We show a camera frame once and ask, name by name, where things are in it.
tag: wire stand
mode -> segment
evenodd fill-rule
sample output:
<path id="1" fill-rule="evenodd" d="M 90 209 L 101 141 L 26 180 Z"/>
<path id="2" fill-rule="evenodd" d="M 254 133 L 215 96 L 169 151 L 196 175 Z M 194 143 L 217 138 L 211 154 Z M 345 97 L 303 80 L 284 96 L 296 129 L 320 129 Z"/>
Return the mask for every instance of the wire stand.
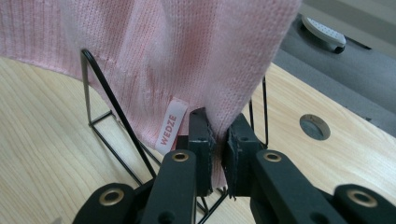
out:
<path id="1" fill-rule="evenodd" d="M 106 112 L 105 114 L 99 116 L 98 118 L 92 120 L 92 114 L 91 114 L 91 102 L 90 102 L 90 92 L 89 92 L 89 85 L 88 85 L 88 65 L 91 67 L 92 71 L 95 73 L 96 77 L 98 78 L 100 84 L 102 85 L 102 88 L 104 89 L 110 103 L 113 105 L 114 109 L 116 110 L 116 113 L 118 114 L 122 126 L 125 128 L 126 132 L 129 134 L 131 137 L 134 146 L 136 147 L 136 150 L 138 151 L 141 159 L 145 163 L 146 167 L 148 168 L 148 171 L 150 172 L 152 178 L 156 177 L 156 173 L 154 169 L 152 168 L 151 163 L 149 162 L 149 159 L 147 155 L 149 155 L 154 162 L 157 165 L 161 165 L 161 162 L 149 151 L 148 148 L 146 148 L 136 137 L 134 134 L 134 131 L 129 124 L 127 118 L 125 117 L 119 102 L 117 101 L 116 97 L 114 96 L 113 91 L 110 89 L 105 76 L 102 73 L 102 70 L 100 69 L 99 65 L 97 64 L 96 60 L 92 56 L 92 54 L 87 50 L 83 49 L 80 53 L 80 60 L 81 60 L 81 70 L 82 70 L 82 81 L 84 85 L 84 93 L 85 93 L 85 102 L 86 102 L 86 107 L 87 107 L 87 116 L 88 116 L 88 125 L 93 129 L 93 131 L 99 136 L 99 138 L 102 140 L 102 142 L 106 145 L 108 150 L 114 155 L 114 157 L 120 162 L 122 167 L 127 171 L 127 173 L 134 179 L 134 181 L 139 185 L 142 186 L 143 182 L 142 180 L 136 175 L 136 173 L 123 161 L 123 159 L 119 156 L 116 150 L 108 143 L 108 141 L 104 138 L 104 136 L 99 132 L 99 130 L 95 127 L 95 125 L 99 122 L 101 122 L 104 119 L 107 119 L 109 117 L 114 118 L 113 112 L 110 110 Z M 265 89 L 265 79 L 262 80 L 262 91 L 263 91 L 263 100 L 264 100 L 264 119 L 265 119 L 265 144 L 262 143 L 262 145 L 267 148 L 268 145 L 268 122 L 267 122 L 267 104 L 266 104 L 266 89 Z M 253 106 L 252 106 L 252 101 L 250 100 L 249 102 L 249 115 L 250 115 L 250 125 L 252 129 L 254 130 L 254 118 L 253 118 Z M 220 206 L 220 204 L 224 201 L 224 199 L 227 197 L 227 189 L 217 189 L 217 191 L 220 193 L 220 197 L 218 200 L 209 208 L 207 206 L 206 200 L 204 197 L 201 197 L 202 204 L 197 202 L 198 208 L 204 213 L 204 216 L 201 218 L 201 220 L 198 222 L 200 224 L 205 223 L 209 217 L 215 212 L 215 210 Z"/>

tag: pink sweater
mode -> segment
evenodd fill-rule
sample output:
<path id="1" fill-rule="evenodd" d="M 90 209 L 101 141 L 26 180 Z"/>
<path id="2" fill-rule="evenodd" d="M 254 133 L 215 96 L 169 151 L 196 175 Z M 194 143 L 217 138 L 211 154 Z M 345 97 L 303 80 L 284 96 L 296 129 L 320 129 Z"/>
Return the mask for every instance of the pink sweater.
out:
<path id="1" fill-rule="evenodd" d="M 79 51 L 89 49 L 149 147 L 173 97 L 189 104 L 179 134 L 188 134 L 188 114 L 204 106 L 221 141 L 299 5 L 300 0 L 3 0 L 0 54 L 81 79 Z M 97 82 L 91 85 L 105 97 Z M 224 184 L 220 153 L 214 155 L 214 187 Z"/>

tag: wooden table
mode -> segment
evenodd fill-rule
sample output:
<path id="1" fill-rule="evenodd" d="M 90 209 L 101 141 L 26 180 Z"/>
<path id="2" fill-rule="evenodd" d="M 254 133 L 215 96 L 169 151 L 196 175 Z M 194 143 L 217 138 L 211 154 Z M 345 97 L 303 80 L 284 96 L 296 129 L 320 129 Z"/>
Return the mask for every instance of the wooden table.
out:
<path id="1" fill-rule="evenodd" d="M 396 203 L 396 139 L 272 64 L 267 72 L 270 148 L 287 154 L 318 188 L 363 185 Z M 96 115 L 108 110 L 92 91 Z M 262 91 L 254 93 L 262 139 Z M 318 141 L 299 125 L 324 119 L 331 136 Z M 98 188 L 136 183 L 87 125 L 82 83 L 0 58 L 0 223 L 70 223 Z M 98 125 L 129 165 L 149 180 L 114 119 Z M 207 223 L 253 223 L 248 199 L 226 199 Z"/>

